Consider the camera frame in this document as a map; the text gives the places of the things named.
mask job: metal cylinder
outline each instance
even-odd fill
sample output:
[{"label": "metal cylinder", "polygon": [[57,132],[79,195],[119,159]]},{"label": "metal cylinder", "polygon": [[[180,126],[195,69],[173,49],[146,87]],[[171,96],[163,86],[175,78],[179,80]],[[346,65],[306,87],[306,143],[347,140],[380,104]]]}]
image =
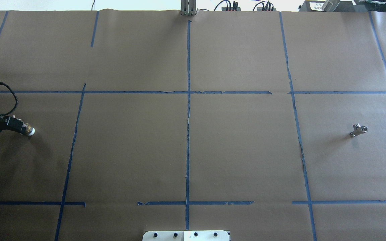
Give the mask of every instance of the metal cylinder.
[{"label": "metal cylinder", "polygon": [[325,12],[333,12],[337,5],[339,5],[340,0],[326,0],[323,4],[323,11]]}]

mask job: white bracket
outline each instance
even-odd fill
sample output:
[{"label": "white bracket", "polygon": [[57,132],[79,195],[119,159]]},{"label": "white bracket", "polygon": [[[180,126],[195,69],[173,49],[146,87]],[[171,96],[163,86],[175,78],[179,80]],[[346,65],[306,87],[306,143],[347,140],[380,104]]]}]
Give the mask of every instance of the white bracket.
[{"label": "white bracket", "polygon": [[181,0],[181,15],[196,15],[196,0]]},{"label": "white bracket", "polygon": [[142,241],[230,241],[230,235],[223,230],[148,231]]}]

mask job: metal bracket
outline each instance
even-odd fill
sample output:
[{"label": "metal bracket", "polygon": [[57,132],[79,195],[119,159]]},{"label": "metal bracket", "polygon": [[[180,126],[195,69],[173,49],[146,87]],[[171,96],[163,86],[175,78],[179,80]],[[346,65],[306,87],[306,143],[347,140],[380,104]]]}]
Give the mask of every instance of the metal bracket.
[{"label": "metal bracket", "polygon": [[353,128],[354,128],[354,131],[349,133],[351,135],[351,137],[356,137],[360,134],[364,134],[367,132],[368,128],[367,126],[361,126],[360,124],[355,124],[355,125],[352,125]]},{"label": "metal bracket", "polygon": [[196,0],[181,0],[181,15],[196,15]]},{"label": "metal bracket", "polygon": [[142,241],[230,241],[230,235],[223,230],[148,231]]}]

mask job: white label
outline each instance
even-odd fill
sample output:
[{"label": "white label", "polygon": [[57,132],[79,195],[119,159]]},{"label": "white label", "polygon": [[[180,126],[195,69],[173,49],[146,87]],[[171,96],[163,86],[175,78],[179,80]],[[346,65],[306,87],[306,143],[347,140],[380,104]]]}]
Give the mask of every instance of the white label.
[{"label": "white label", "polygon": [[311,10],[322,11],[324,3],[309,3]]}]

